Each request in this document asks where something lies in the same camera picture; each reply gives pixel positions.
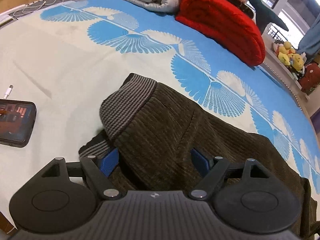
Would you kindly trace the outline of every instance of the yellow stuffed toy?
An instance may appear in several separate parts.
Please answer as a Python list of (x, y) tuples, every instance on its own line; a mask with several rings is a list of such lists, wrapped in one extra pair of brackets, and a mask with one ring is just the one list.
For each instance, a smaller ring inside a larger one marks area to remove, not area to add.
[(279, 52), (278, 59), (281, 61), (282, 64), (284, 64), (286, 66), (290, 66), (290, 59), (289, 59), (288, 55), (286, 55), (282, 52)]
[(304, 65), (303, 58), (299, 54), (293, 54), (291, 58), (291, 65), (297, 71), (302, 70)]

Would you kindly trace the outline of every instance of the bed sheet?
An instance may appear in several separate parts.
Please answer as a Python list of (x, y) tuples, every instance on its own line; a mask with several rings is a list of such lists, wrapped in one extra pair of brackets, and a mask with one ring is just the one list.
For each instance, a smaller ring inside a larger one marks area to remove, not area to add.
[(11, 222), (12, 195), (53, 158), (78, 160), (78, 149), (102, 128), (100, 104), (131, 72), (268, 137), (320, 199), (316, 137), (292, 97), (260, 68), (173, 16), (123, 0), (69, 1), (1, 29), (0, 66), (0, 91), (12, 84), (10, 99), (38, 109), (26, 147), (0, 145), (0, 211)]

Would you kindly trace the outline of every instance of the blue gripper pad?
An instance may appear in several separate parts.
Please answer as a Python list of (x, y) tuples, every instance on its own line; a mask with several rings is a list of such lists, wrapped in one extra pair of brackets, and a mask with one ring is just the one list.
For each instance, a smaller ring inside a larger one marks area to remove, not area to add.
[(101, 160), (99, 169), (105, 176), (109, 177), (118, 163), (119, 152), (118, 148), (115, 148)]
[(207, 175), (210, 170), (209, 160), (194, 148), (191, 149), (191, 161), (201, 177)]

